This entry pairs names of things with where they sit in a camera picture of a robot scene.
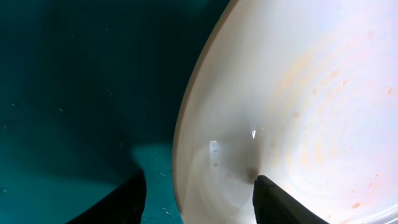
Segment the white plate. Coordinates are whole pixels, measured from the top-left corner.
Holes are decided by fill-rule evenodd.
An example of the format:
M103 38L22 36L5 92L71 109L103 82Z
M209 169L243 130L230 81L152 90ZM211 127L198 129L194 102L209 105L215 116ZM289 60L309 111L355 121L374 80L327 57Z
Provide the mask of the white plate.
M397 0L227 5L176 124L182 221L254 223L258 175L302 223L397 222Z

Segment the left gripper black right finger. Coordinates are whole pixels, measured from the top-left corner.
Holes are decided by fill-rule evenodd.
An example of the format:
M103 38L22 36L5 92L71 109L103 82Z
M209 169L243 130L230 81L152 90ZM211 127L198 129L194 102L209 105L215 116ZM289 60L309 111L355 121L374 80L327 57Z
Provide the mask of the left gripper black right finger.
M328 224L264 175L254 181L257 224Z

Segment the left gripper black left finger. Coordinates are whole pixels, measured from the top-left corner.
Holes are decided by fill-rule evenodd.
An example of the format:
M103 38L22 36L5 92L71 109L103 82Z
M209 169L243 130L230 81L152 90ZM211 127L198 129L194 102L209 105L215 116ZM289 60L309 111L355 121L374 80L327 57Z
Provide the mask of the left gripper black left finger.
M146 179L144 172L139 170L67 224L140 224L146 196Z

